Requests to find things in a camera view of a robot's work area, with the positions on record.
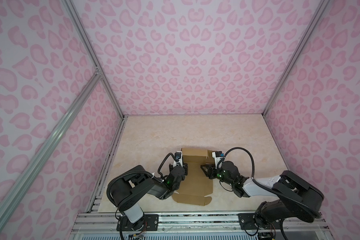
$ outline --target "enclosure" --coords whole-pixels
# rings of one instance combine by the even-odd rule
[[[360,0],[0,0],[0,240],[119,239],[108,183],[186,147],[319,189],[289,239],[360,239]],[[277,197],[211,181],[204,206],[144,195],[146,237],[269,233],[238,214]]]

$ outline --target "metal corner bracket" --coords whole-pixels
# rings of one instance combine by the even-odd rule
[[[96,56],[95,50],[91,45],[91,42],[89,41],[89,37],[83,27],[83,24],[81,23],[79,14],[77,13],[76,7],[73,4],[72,0],[61,0],[62,4],[67,10],[67,13],[69,17],[71,18],[71,21],[73,23],[73,26],[75,27],[77,33],[79,34],[80,40],[82,41],[84,48],[87,50],[88,56],[92,61],[93,67],[96,69],[95,74],[101,75],[101,82],[104,85],[104,88],[106,89],[106,92],[113,104],[113,106],[116,109],[117,114],[119,115],[120,119],[123,119],[124,114],[121,111],[120,105],[117,102],[116,96],[114,92],[112,91],[112,88],[109,84],[108,79],[106,78],[104,74],[104,70],[101,67],[100,61]]]
[[[273,103],[276,100],[276,97],[278,96],[278,94],[281,91],[281,88],[283,87],[284,83],[288,79],[289,73],[291,72],[293,67],[296,65],[297,61],[299,60],[299,57],[302,55],[304,48],[307,46],[313,33],[319,26],[319,23],[322,20],[324,14],[329,9],[328,6],[330,5],[331,2],[332,2],[332,0],[321,0],[320,1],[319,6],[316,8],[316,11],[313,14],[313,17],[311,18],[311,21],[309,22],[307,28],[305,29],[305,31],[301,37],[301,40],[299,41],[299,44],[297,45],[295,51],[292,54],[291,60],[287,64],[287,67],[285,68],[283,74],[281,75],[278,84],[276,85],[273,93],[271,94],[271,97],[269,98],[267,105],[264,108],[264,111],[263,111],[264,118],[271,110]]]

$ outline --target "black cable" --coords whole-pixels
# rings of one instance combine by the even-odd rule
[[[280,225],[280,231],[281,231],[281,234],[283,235],[284,239],[285,239],[285,240],[288,240],[287,236],[286,236],[285,233],[284,233],[284,229],[283,229],[283,222],[284,222],[284,220],[285,220],[285,218],[280,219],[280,223],[279,223],[279,225]]]
[[[171,152],[168,153],[167,156],[165,156],[164,160],[161,162],[161,164],[160,164],[160,166],[158,167],[158,170],[157,170],[158,174],[160,174],[162,179],[164,179],[164,177],[163,177],[163,174],[160,172],[160,170],[161,170],[162,166],[164,165],[164,162],[168,159],[169,156],[172,156],[173,160],[176,160],[175,156]]]
[[[294,203],[297,203],[298,205],[302,206],[304,209],[308,210],[308,212],[311,212],[311,213],[315,216],[315,218],[321,218],[321,214],[320,214],[318,211],[316,211],[316,210],[308,207],[307,205],[305,205],[305,204],[303,204],[303,203],[301,203],[301,202],[299,202],[299,201],[296,201],[295,199],[292,199],[292,198],[290,198],[290,197],[287,197],[286,195],[284,195],[284,194],[282,194],[282,193],[280,193],[280,192],[274,191],[274,190],[270,189],[269,187],[266,187],[266,186],[258,183],[255,179],[252,179],[252,180],[253,180],[253,182],[254,182],[256,185],[258,185],[260,188],[262,188],[262,189],[264,189],[264,190],[266,190],[266,191],[269,191],[270,193],[273,193],[274,195],[278,196],[279,198],[288,199],[288,200],[290,200],[290,201],[292,201],[292,202],[294,202]]]
[[[294,199],[292,199],[292,198],[290,198],[290,197],[287,197],[286,195],[284,195],[284,194],[282,194],[282,193],[280,193],[280,192],[274,191],[274,190],[272,190],[272,189],[270,189],[270,188],[268,188],[268,187],[265,187],[264,185],[258,183],[258,182],[254,179],[254,160],[253,160],[253,156],[251,155],[251,153],[250,153],[247,149],[242,148],[242,147],[234,147],[234,148],[231,148],[230,150],[228,150],[228,151],[225,153],[224,156],[226,157],[227,154],[228,154],[230,151],[235,150],[235,149],[241,149],[241,150],[245,151],[246,153],[248,153],[248,155],[250,156],[251,162],[252,162],[252,174],[251,174],[251,177],[253,178],[252,180],[253,180],[253,182],[254,182],[256,185],[258,185],[260,188],[262,188],[262,189],[264,189],[264,190],[266,190],[266,191],[269,191],[270,193],[275,194],[275,195],[278,196],[279,198],[281,197],[281,198],[284,198],[284,199],[288,199],[288,200],[290,200],[290,201],[292,201],[292,202],[294,202],[294,203],[297,203],[298,205],[302,206],[303,208],[305,208],[306,210],[308,210],[309,212],[311,212],[311,213],[315,216],[315,218],[321,218],[321,214],[320,214],[318,211],[316,211],[316,210],[308,207],[307,205],[305,205],[305,204],[303,204],[303,203],[301,203],[301,202],[299,202],[299,201],[296,201],[296,200],[294,200]]]
[[[121,223],[122,223],[122,222],[120,221],[120,226],[119,226],[119,228],[120,228],[120,229],[119,229],[120,238],[121,238],[121,240],[125,240],[125,239],[124,239],[124,236],[123,236],[123,230],[122,230],[123,228],[122,228],[122,226],[121,226]]]
[[[145,229],[147,228],[148,223],[144,221],[143,224],[145,225],[145,227],[144,227],[143,230],[141,230],[141,232],[139,232],[137,235],[143,233],[143,232],[145,231]]]
[[[228,153],[230,153],[232,150],[235,150],[235,149],[241,149],[241,150],[245,151],[246,153],[248,153],[248,155],[249,155],[250,158],[251,158],[251,162],[252,162],[252,174],[251,174],[251,177],[254,177],[254,161],[253,161],[253,156],[251,155],[251,153],[250,153],[247,149],[242,148],[242,147],[234,147],[234,148],[231,148],[230,150],[228,150],[228,151],[225,153],[224,157],[226,157],[226,156],[228,155]]]
[[[222,161],[224,161],[224,158],[221,159],[221,160],[217,163],[216,169],[219,169],[219,165],[220,165],[220,163],[221,163]]]
[[[228,191],[228,192],[233,192],[233,190],[230,191],[230,190],[228,190],[228,189],[225,189],[225,187],[223,187],[223,185],[221,185],[221,181],[219,181],[219,183],[220,183],[220,186],[221,186],[222,188],[224,188],[224,190],[226,190],[226,191]]]
[[[275,226],[273,225],[273,223],[271,223],[271,224],[272,224],[273,230],[274,230],[273,239],[276,239],[276,228],[275,228]]]
[[[119,220],[119,218],[118,217],[116,217],[116,214],[117,214],[117,211],[119,210],[119,208],[116,208],[116,212],[115,212],[115,218],[117,219],[117,220]]]
[[[245,229],[245,226],[247,225],[247,223],[250,223],[250,222],[245,222],[245,223],[244,223],[244,231],[245,231],[246,234],[248,234],[248,235],[250,235],[251,237],[253,237],[253,236],[256,235],[257,232],[259,231],[259,226],[257,226],[257,230],[256,230],[256,232],[255,232],[254,234],[249,234],[249,233],[247,232],[247,230]]]

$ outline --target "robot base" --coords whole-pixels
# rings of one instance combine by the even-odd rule
[[[254,214],[238,214],[239,217],[239,223],[241,230],[256,230],[257,226],[254,224],[253,221],[253,215]],[[273,226],[275,229],[280,229],[279,222],[273,222]]]
[[[142,222],[147,222],[146,231],[157,231],[158,226],[158,215],[157,214],[145,214]],[[131,223],[127,216],[120,216],[119,222],[117,223],[117,231],[120,231],[120,224],[122,225],[123,232],[129,231],[142,231],[141,229],[134,229],[135,224]]]

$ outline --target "brown cardboard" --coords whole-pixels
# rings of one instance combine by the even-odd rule
[[[198,148],[182,148],[183,162],[188,164],[188,175],[180,183],[177,193],[172,199],[179,203],[192,205],[208,205],[212,197],[206,197],[213,192],[213,182],[207,178],[200,168],[206,163],[214,164],[212,151]]]

